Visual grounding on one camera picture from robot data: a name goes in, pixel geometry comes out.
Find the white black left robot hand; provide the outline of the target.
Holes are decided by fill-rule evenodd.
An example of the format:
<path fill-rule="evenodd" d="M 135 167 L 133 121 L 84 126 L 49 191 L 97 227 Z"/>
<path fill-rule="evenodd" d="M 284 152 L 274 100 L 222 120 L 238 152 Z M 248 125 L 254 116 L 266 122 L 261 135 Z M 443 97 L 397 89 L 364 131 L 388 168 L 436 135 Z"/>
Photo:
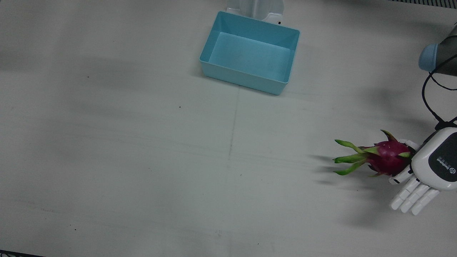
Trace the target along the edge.
<path fill-rule="evenodd" d="M 403 171 L 390 178 L 393 185 L 406 182 L 391 200 L 390 208 L 418 215 L 440 192 L 456 190 L 457 129 L 438 130 L 422 145 L 403 139 L 400 142 L 416 153 Z"/>

